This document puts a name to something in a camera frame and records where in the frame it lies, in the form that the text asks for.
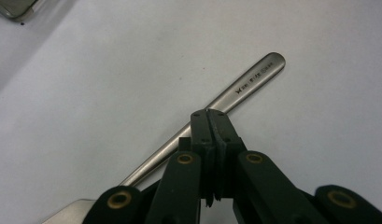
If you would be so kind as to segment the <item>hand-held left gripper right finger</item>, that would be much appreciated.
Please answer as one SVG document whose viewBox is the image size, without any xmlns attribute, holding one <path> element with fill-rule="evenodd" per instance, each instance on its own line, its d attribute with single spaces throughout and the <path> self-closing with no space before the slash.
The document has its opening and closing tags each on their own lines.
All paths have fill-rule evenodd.
<svg viewBox="0 0 382 224">
<path fill-rule="evenodd" d="M 214 197 L 232 198 L 237 155 L 245 150 L 229 117 L 218 110 L 207 111 L 210 130 L 215 144 Z"/>
</svg>

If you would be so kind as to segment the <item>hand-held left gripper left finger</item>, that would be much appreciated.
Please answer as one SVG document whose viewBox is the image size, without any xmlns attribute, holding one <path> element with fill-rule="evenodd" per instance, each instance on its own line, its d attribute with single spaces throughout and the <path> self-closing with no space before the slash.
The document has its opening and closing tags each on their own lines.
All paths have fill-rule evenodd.
<svg viewBox="0 0 382 224">
<path fill-rule="evenodd" d="M 214 179 L 216 146 L 208 120 L 208 111 L 199 110 L 191 114 L 191 136 L 179 138 L 179 150 L 191 151 L 201 158 L 200 194 L 207 207 L 214 202 Z"/>
</svg>

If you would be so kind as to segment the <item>translucent grey plastic bin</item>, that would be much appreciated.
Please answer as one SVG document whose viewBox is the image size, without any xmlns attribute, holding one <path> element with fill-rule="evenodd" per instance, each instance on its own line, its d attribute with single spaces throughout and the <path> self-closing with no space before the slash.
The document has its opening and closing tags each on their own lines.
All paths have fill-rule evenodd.
<svg viewBox="0 0 382 224">
<path fill-rule="evenodd" d="M 0 14 L 11 21 L 24 21 L 44 2 L 45 0 L 0 0 Z"/>
</svg>

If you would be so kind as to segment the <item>metal table knife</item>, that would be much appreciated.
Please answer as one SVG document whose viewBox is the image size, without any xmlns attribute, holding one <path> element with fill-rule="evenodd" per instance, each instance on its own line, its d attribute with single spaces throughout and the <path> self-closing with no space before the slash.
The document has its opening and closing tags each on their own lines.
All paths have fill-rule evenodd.
<svg viewBox="0 0 382 224">
<path fill-rule="evenodd" d="M 216 109 L 223 113 L 230 112 L 276 76 L 285 67 L 285 64 L 286 61 L 281 54 L 276 52 L 268 53 L 205 108 Z M 178 139 L 180 137 L 188 137 L 190 135 L 191 125 L 187 123 L 131 172 L 121 184 L 135 187 L 145 177 L 160 168 L 177 151 Z M 76 200 L 47 218 L 42 224 L 81 224 L 94 204 L 95 200 Z"/>
</svg>

